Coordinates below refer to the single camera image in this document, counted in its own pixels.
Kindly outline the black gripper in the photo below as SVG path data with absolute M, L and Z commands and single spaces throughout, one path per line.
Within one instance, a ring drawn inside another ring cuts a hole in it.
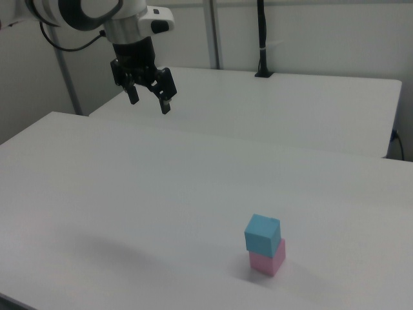
M 113 44 L 116 58 L 110 63 L 115 84 L 127 93 L 130 103 L 135 105 L 139 96 L 135 84 L 148 87 L 159 100 L 162 114 L 170 112 L 170 101 L 177 94 L 174 78 L 167 67 L 157 69 L 151 37 L 138 42 Z

